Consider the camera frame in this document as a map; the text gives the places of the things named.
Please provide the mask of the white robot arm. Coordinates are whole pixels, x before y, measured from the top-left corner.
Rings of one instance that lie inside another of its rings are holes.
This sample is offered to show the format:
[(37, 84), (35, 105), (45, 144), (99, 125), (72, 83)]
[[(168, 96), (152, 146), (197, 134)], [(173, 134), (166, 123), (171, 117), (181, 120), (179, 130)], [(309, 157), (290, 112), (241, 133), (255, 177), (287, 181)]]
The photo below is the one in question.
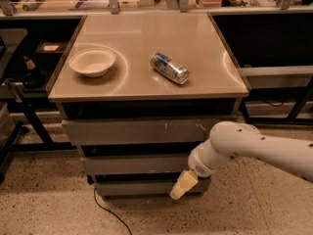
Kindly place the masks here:
[(179, 200), (199, 182), (227, 162), (241, 157), (261, 160), (292, 175), (313, 182), (313, 147), (309, 140), (262, 134), (246, 123), (221, 121), (209, 132), (206, 141), (192, 150), (188, 169), (172, 187), (170, 197)]

